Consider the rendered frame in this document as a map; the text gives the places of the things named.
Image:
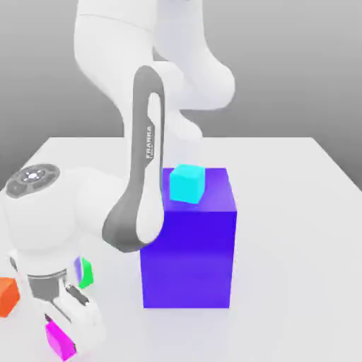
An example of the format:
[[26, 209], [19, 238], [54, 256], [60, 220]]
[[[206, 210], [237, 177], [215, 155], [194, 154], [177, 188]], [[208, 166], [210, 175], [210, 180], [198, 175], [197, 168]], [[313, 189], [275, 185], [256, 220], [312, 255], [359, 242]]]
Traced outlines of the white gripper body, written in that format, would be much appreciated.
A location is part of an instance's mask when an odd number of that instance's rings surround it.
[[98, 350], [105, 341], [105, 327], [96, 303], [80, 292], [64, 292], [46, 302], [44, 313], [70, 338], [79, 356]]

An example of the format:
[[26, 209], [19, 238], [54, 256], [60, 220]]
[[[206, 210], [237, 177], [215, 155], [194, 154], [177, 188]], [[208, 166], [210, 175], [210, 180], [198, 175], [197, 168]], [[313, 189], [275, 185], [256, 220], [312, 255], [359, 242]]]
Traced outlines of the small magenta cube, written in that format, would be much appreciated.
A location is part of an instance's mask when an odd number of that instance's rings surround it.
[[61, 360], [67, 361], [76, 355], [75, 344], [55, 322], [48, 322], [45, 326], [45, 331], [48, 344]]

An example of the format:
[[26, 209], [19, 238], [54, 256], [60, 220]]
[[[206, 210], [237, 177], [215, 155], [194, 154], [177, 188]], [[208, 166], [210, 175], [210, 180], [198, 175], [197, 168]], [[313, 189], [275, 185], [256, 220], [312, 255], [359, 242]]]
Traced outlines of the small green cube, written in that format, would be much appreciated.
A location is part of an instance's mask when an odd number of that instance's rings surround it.
[[85, 289], [93, 284], [94, 277], [92, 264], [84, 257], [80, 258], [80, 272], [81, 275], [78, 286], [81, 289]]

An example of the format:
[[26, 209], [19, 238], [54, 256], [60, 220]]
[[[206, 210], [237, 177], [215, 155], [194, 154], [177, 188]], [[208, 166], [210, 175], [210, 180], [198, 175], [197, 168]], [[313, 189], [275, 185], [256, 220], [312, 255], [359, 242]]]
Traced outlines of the small orange cube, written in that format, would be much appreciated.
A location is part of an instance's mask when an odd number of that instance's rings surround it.
[[20, 300], [16, 280], [0, 277], [0, 317], [7, 317]]

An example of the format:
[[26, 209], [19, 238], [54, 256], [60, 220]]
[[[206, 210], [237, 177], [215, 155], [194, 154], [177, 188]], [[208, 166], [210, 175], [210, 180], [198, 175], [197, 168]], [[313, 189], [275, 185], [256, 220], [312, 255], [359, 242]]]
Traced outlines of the small cyan cube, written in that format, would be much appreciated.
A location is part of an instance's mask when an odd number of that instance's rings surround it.
[[198, 204], [206, 184], [206, 168], [181, 164], [170, 173], [170, 199]]

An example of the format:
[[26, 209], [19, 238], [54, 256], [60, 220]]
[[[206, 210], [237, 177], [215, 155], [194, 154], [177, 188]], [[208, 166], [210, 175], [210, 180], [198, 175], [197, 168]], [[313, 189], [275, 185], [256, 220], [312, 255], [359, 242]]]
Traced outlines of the large blue box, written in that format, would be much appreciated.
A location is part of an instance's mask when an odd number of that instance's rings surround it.
[[237, 207], [225, 168], [206, 169], [198, 204], [170, 199], [163, 171], [163, 227], [140, 251], [145, 308], [229, 308]]

